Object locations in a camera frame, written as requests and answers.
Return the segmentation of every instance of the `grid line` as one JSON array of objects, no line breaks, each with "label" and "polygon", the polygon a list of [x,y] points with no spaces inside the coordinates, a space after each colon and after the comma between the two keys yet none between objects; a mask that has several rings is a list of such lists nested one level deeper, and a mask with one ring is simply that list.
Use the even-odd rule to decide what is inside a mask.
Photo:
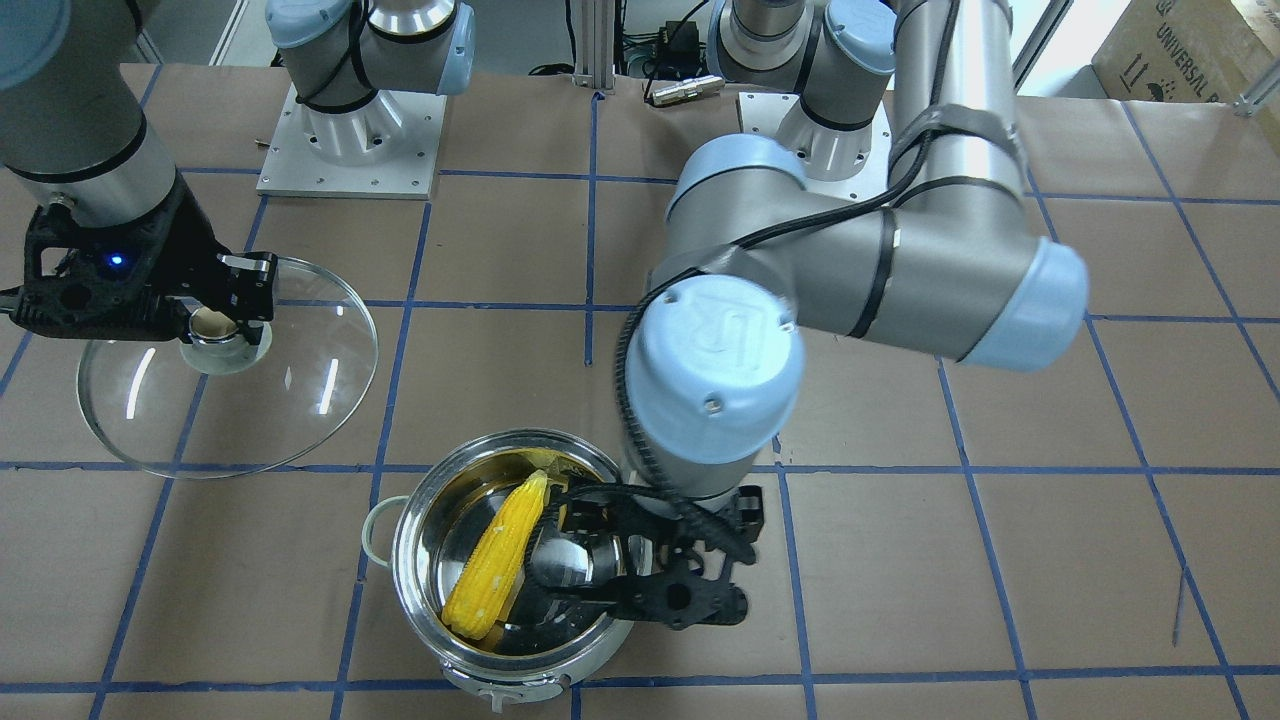
[{"label": "grid line", "polygon": [[787,543],[787,569],[791,575],[791,603],[796,616],[796,643],[800,655],[800,684],[804,687],[804,706],[808,720],[818,720],[818,698],[813,689],[813,661],[809,657],[809,623],[805,619],[804,585],[800,582],[800,555],[796,546],[795,515],[791,512],[791,491],[787,473],[782,469],[782,439],[773,436],[773,468],[778,477],[778,497],[782,505],[782,533]]},{"label": "grid line", "polygon": [[[1024,197],[1036,197],[1036,192],[1023,192]],[[1178,197],[1175,195],[1101,195],[1091,192],[1043,192],[1046,200],[1096,200],[1100,202],[1172,202],[1175,200],[1189,205],[1261,205],[1280,206],[1280,200],[1256,200],[1244,197]]]},{"label": "grid line", "polygon": [[[1138,133],[1138,137],[1142,141],[1143,147],[1147,150],[1149,155],[1151,150],[1146,143],[1146,138],[1142,137],[1137,124],[1133,123],[1133,115],[1129,113],[1128,106],[1125,106],[1124,104],[1121,104],[1121,106],[1124,108],[1125,114],[1129,117],[1129,122],[1133,124],[1134,132]],[[1155,163],[1155,155],[1149,155],[1149,158],[1152,163]],[[1036,192],[1036,201],[1037,205],[1039,206],[1041,214],[1043,215],[1044,227],[1048,229],[1050,238],[1053,242],[1060,242],[1057,228],[1053,224],[1053,218],[1048,211],[1048,205],[1044,202],[1044,197],[1039,195],[1039,184],[1036,182],[1036,177],[1029,169],[1027,172],[1027,178],[1032,186],[1033,192]],[[1166,188],[1170,188],[1167,178],[1165,178],[1164,174],[1161,174],[1161,181],[1165,182]],[[1213,277],[1213,281],[1215,283],[1217,282],[1216,275]],[[1222,299],[1228,304],[1228,310],[1230,310],[1231,314],[1234,315],[1235,310],[1230,305],[1230,300],[1226,299],[1225,292],[1222,295]],[[1124,395],[1120,392],[1120,384],[1116,380],[1115,372],[1111,368],[1111,361],[1107,359],[1106,348],[1102,346],[1102,338],[1101,336],[1098,336],[1097,327],[1094,325],[1093,319],[1088,316],[1088,314],[1085,314],[1084,318],[1084,327],[1088,331],[1089,338],[1093,342],[1093,348],[1097,352],[1098,361],[1102,364],[1102,372],[1106,375],[1107,383],[1111,387],[1111,395],[1114,396],[1116,406],[1120,410],[1120,416],[1124,419],[1125,429],[1129,433],[1129,441],[1133,443],[1134,452],[1137,452],[1138,461],[1144,470],[1143,475],[1147,479],[1147,487],[1151,491],[1152,498],[1156,502],[1156,510],[1160,512],[1160,519],[1164,523],[1165,532],[1169,536],[1170,543],[1172,544],[1174,555],[1178,559],[1178,565],[1181,569],[1184,582],[1187,583],[1187,588],[1190,591],[1192,600],[1196,602],[1196,609],[1199,612],[1201,621],[1204,624],[1204,630],[1206,634],[1208,635],[1210,644],[1212,644],[1213,653],[1217,656],[1219,665],[1221,666],[1222,670],[1222,675],[1226,679],[1228,689],[1231,693],[1231,700],[1235,702],[1235,707],[1236,711],[1239,711],[1240,720],[1249,720],[1249,712],[1244,707],[1244,698],[1240,696],[1240,688],[1235,683],[1231,666],[1226,659],[1226,652],[1222,648],[1222,643],[1217,635],[1217,630],[1215,629],[1213,621],[1210,618],[1208,606],[1204,603],[1204,598],[1199,592],[1199,585],[1196,582],[1196,575],[1187,561],[1187,555],[1183,552],[1183,544],[1181,541],[1178,538],[1178,530],[1174,528],[1172,518],[1169,515],[1169,509],[1165,506],[1165,500],[1160,493],[1160,487],[1156,484],[1156,474],[1151,471],[1151,464],[1147,460],[1147,452],[1143,448],[1142,438],[1138,434],[1138,427],[1134,424],[1133,416],[1129,414],[1128,404],[1124,400]],[[1243,325],[1240,327],[1240,332],[1242,333],[1244,332]]]},{"label": "grid line", "polygon": [[[431,204],[422,206],[422,222],[419,225],[417,247],[413,251],[413,268],[410,272],[408,288],[404,292],[404,311],[401,316],[399,334],[396,338],[396,356],[392,361],[392,377],[387,388],[387,409],[383,413],[383,427],[378,436],[378,454],[374,457],[372,480],[369,484],[369,509],[378,505],[381,495],[383,474],[387,468],[387,448],[390,445],[392,424],[396,419],[396,401],[399,395],[401,372],[404,368],[404,352],[408,346],[408,334],[413,318],[413,306],[410,302],[417,293],[417,284],[422,277],[422,264],[426,255],[426,236],[431,224]],[[356,580],[351,588],[351,606],[347,610],[347,628],[343,633],[342,655],[338,660],[337,687],[333,691],[333,705],[329,710],[330,720],[342,717],[342,705],[348,685],[348,673],[351,671],[351,656],[356,647],[356,629],[360,624],[360,607],[364,601],[365,578],[369,571],[369,557],[364,548],[360,550],[360,559],[356,562]]]},{"label": "grid line", "polygon": [[1248,328],[1240,322],[1240,314],[1235,311],[1235,304],[1231,302],[1231,297],[1226,293],[1226,286],[1222,284],[1221,278],[1217,277],[1217,270],[1213,269],[1213,263],[1208,259],[1208,252],[1204,251],[1204,246],[1199,241],[1199,236],[1196,233],[1196,228],[1192,227],[1190,218],[1187,217],[1187,209],[1183,208],[1181,200],[1174,192],[1174,186],[1169,182],[1169,177],[1165,176],[1165,169],[1160,167],[1160,160],[1156,159],[1156,154],[1152,152],[1151,145],[1147,142],[1147,136],[1143,135],[1142,128],[1138,127],[1137,118],[1133,117],[1133,111],[1129,105],[1121,102],[1120,109],[1124,110],[1125,118],[1129,120],[1129,126],[1133,128],[1134,135],[1138,136],[1138,142],[1142,143],[1142,149],[1147,152],[1147,159],[1151,160],[1151,165],[1156,169],[1156,174],[1160,177],[1161,184],[1165,186],[1165,192],[1169,193],[1169,199],[1174,204],[1174,209],[1178,210],[1178,217],[1181,218],[1183,225],[1187,228],[1187,234],[1192,240],[1192,245],[1196,246],[1196,252],[1199,254],[1201,261],[1204,263],[1204,269],[1208,270],[1208,277],[1213,281],[1213,287],[1217,288],[1217,293],[1222,297],[1222,302],[1226,305],[1226,311],[1230,313],[1231,318],[1235,320],[1235,327],[1240,331],[1240,336],[1244,338],[1244,343],[1249,347],[1249,352],[1253,354],[1253,360],[1258,364],[1258,369],[1262,370],[1262,377],[1266,378],[1267,386],[1271,387],[1271,395],[1280,402],[1280,387],[1276,386],[1275,378],[1271,377],[1271,372],[1267,369],[1267,364],[1262,360],[1262,354],[1258,352],[1258,347],[1253,343],[1253,338],[1249,336]]},{"label": "grid line", "polygon": [[1014,621],[1014,609],[1009,602],[1009,591],[1005,588],[1005,575],[1000,569],[1000,557],[996,556],[996,544],[991,538],[991,528],[987,525],[987,511],[982,506],[982,496],[978,493],[978,482],[974,479],[973,468],[969,465],[969,452],[965,450],[964,433],[960,429],[960,414],[956,409],[955,397],[951,395],[951,383],[947,380],[947,369],[942,364],[942,357],[934,356],[938,364],[938,383],[942,386],[942,397],[947,406],[947,418],[951,421],[951,434],[955,437],[956,452],[960,454],[960,466],[964,469],[965,486],[969,489],[969,501],[973,503],[974,518],[978,521],[978,532],[982,534],[982,546],[987,553],[987,565],[991,568],[991,577],[996,584],[996,598],[1000,601],[1000,612],[1005,619],[1005,630],[1009,633],[1009,647],[1014,656],[1014,667],[1018,671],[1018,687],[1023,694],[1023,705],[1027,708],[1028,720],[1037,720],[1036,698],[1032,696],[1030,679],[1027,675],[1027,661],[1023,657],[1023,644],[1018,638],[1018,624]]},{"label": "grid line", "polygon": [[591,306],[595,305],[595,197],[596,197],[596,177],[595,168],[599,159],[599,127],[600,127],[600,111],[599,104],[604,100],[604,94],[595,91],[591,94],[591,145],[590,145],[590,160],[588,164],[588,181],[586,181],[586,311],[582,313],[584,323],[584,341],[582,341],[582,364],[588,368],[595,361],[594,359],[594,345],[595,345],[595,313],[593,313]]},{"label": "grid line", "polygon": [[[142,97],[138,101],[138,108],[146,111],[146,104],[151,99],[151,91],[155,88],[156,81],[160,78],[160,70],[163,68],[157,65],[151,73],[151,79],[147,82],[147,88],[143,91]],[[191,404],[187,406],[187,415],[183,419],[182,432],[178,434],[178,443],[173,451],[173,459],[170,461],[170,471],[175,470],[182,462],[182,456],[187,451],[187,442],[191,439],[191,429],[196,424],[196,413],[200,410],[200,401],[205,396],[205,387],[207,386],[209,375],[201,375],[196,382],[196,389],[192,392]],[[93,693],[93,703],[90,706],[88,720],[99,720],[102,714],[102,706],[106,702],[106,687],[115,678],[115,667],[120,661],[120,652],[124,650],[124,639],[128,637],[129,625],[133,621],[133,612],[137,609],[138,596],[142,594],[142,583],[146,580],[147,569],[151,566],[151,553],[155,551],[156,539],[160,537],[160,525],[164,520],[165,509],[169,506],[169,496],[173,492],[173,478],[165,478],[164,484],[160,487],[160,495],[156,497],[155,510],[151,512],[151,524],[147,527],[147,536],[142,542],[142,552],[138,555],[138,564],[133,571],[133,579],[129,583],[129,592],[124,598],[124,607],[120,610],[120,619],[115,625],[115,635],[111,638],[111,647],[108,651],[106,662],[102,666],[102,675],[99,680],[97,691]]]},{"label": "grid line", "polygon": [[513,172],[513,170],[440,170],[439,174],[444,177],[466,177],[466,178],[521,178],[521,179],[562,179],[562,181],[590,181],[596,179],[600,182],[623,182],[623,183],[643,183],[643,184],[676,184],[677,181],[668,178],[648,178],[640,176],[602,176],[595,173],[595,165],[591,165],[590,172],[582,173],[527,173],[527,172]]},{"label": "grid line", "polygon": [[[237,462],[179,462],[179,470],[212,471],[212,470],[253,470],[259,465]],[[431,471],[430,464],[412,462],[384,462],[383,473],[426,474]],[[753,465],[751,473],[771,474],[777,465]],[[963,475],[964,468],[960,465],[788,465],[782,464],[787,475]],[[100,460],[0,460],[0,470],[90,470],[129,473],[138,471],[137,468],[124,461]],[[362,474],[372,473],[375,465],[361,462],[353,465],[342,464],[311,464],[311,465],[278,465],[261,470],[262,473],[316,473],[316,474]],[[1126,465],[969,465],[975,475],[1226,475],[1226,477],[1280,477],[1280,468],[1226,468],[1226,466],[1194,466],[1194,465],[1169,465],[1149,468]]]},{"label": "grid line", "polygon": [[[1280,676],[1280,665],[1234,665],[1231,673],[1236,676]],[[1030,680],[1068,680],[1101,678],[1220,678],[1225,670],[1221,665],[1138,665],[1112,667],[1043,667],[1028,669]],[[1016,670],[942,670],[936,673],[815,673],[814,685],[874,685],[874,684],[943,684],[943,683],[991,683],[1018,679]],[[581,689],[596,688],[713,688],[735,685],[801,685],[801,675],[646,675],[589,679],[573,685]],[[381,679],[381,680],[280,680],[273,683],[201,682],[160,683],[154,680],[125,680],[106,684],[106,694],[137,693],[197,693],[197,692],[333,692],[338,687],[346,692],[396,692],[396,691],[454,691],[443,679]],[[0,696],[4,694],[86,694],[101,688],[95,682],[65,683],[0,683]]]},{"label": "grid line", "polygon": [[27,346],[31,345],[31,331],[22,334],[18,347],[14,348],[13,355],[9,357],[9,365],[4,369],[4,375],[0,375],[0,398],[4,398],[5,391],[9,389],[9,383],[13,382],[13,375],[18,372],[18,363],[22,361],[22,356],[27,354]]}]

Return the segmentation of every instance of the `black cable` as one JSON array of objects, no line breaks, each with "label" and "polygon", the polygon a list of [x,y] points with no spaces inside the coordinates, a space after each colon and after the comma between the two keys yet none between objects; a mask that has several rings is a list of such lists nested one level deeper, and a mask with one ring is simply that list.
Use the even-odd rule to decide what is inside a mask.
[{"label": "black cable", "polygon": [[[680,31],[685,28],[685,23],[689,22],[689,18],[694,17],[694,13],[696,13],[698,10],[701,10],[703,5],[707,5],[707,3],[709,3],[709,1],[710,0],[701,0],[700,3],[698,3],[696,5],[694,5],[692,10],[689,10],[687,13],[685,13],[684,18],[680,18],[680,23],[676,24],[675,32],[672,32],[671,35],[667,36],[667,45],[664,45],[662,47],[662,50],[666,51],[666,50],[671,49],[671,42],[673,40],[676,40],[676,36],[680,35]],[[659,68],[662,68],[662,58],[655,56],[654,58],[654,63],[653,63],[653,69],[649,70],[649,73],[648,73],[648,79],[649,81],[644,86],[644,101],[646,104],[649,104],[649,105],[653,105],[653,78],[657,77]]]},{"label": "black cable", "polygon": [[568,63],[552,63],[548,65],[538,65],[536,68],[529,70],[531,76],[568,76],[573,74],[573,65]]},{"label": "black cable", "polygon": [[360,46],[360,36],[361,33],[365,32],[365,24],[369,23],[369,12],[370,12],[369,0],[360,0],[358,9],[360,9],[360,18],[356,19],[355,27],[352,27],[351,32],[348,33],[347,50],[342,54],[342,58],[338,59],[338,63],[333,67],[333,69],[329,70],[329,74],[325,76],[324,82],[320,83],[320,87],[312,90],[305,97],[302,95],[297,96],[296,101],[298,105],[306,105],[307,102],[311,102],[321,92],[328,90],[329,86],[333,85],[333,81],[338,78],[338,73],[342,72],[343,65],[346,65],[347,61],[351,60],[351,56],[356,54],[356,49]]},{"label": "black cable", "polygon": [[568,28],[568,54],[577,65],[577,37],[573,36],[573,8],[572,0],[564,0],[564,27]]}]

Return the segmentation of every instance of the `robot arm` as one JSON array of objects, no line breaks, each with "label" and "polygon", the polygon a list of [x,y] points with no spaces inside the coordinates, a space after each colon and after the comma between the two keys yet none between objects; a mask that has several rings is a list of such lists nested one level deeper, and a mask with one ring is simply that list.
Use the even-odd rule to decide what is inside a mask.
[{"label": "robot arm", "polygon": [[[876,0],[841,5],[879,12]],[[722,40],[732,20],[756,36],[778,31],[786,44],[810,13],[764,0],[731,8],[719,19]],[[849,202],[809,192],[796,154],[758,135],[716,138],[689,160],[667,211],[666,259],[616,356],[626,482],[653,488],[639,502],[675,520],[659,541],[668,557],[701,539],[726,551],[726,569],[754,561],[741,533],[751,502],[739,483],[795,405],[797,324],[1016,370],[1043,368],[1070,345],[1088,275],[1074,251],[1027,232],[1009,32],[1005,0],[902,4],[895,142],[881,196]],[[677,593],[681,603],[708,596],[718,605],[700,607],[723,607],[723,574],[690,579],[675,556],[658,574],[687,591]],[[673,628],[681,625],[672,618],[718,621],[691,620],[660,594],[635,603]],[[745,598],[739,609],[737,620]]]},{"label": "robot arm", "polygon": [[[0,293],[0,311],[32,332],[170,340],[189,315],[178,297],[246,337],[271,318],[275,258],[237,258],[214,240],[114,61],[156,4],[5,4],[0,160],[41,206],[23,286]],[[55,266],[47,250],[60,251]]]}]

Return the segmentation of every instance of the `yellow corn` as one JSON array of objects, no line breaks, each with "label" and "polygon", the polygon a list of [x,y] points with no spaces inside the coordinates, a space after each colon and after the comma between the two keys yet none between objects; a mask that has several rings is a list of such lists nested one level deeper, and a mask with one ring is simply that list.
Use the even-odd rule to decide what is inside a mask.
[{"label": "yellow corn", "polygon": [[529,536],[547,506],[547,473],[535,470],[511,491],[480,536],[440,612],[454,633],[477,641],[498,621],[516,587]]}]

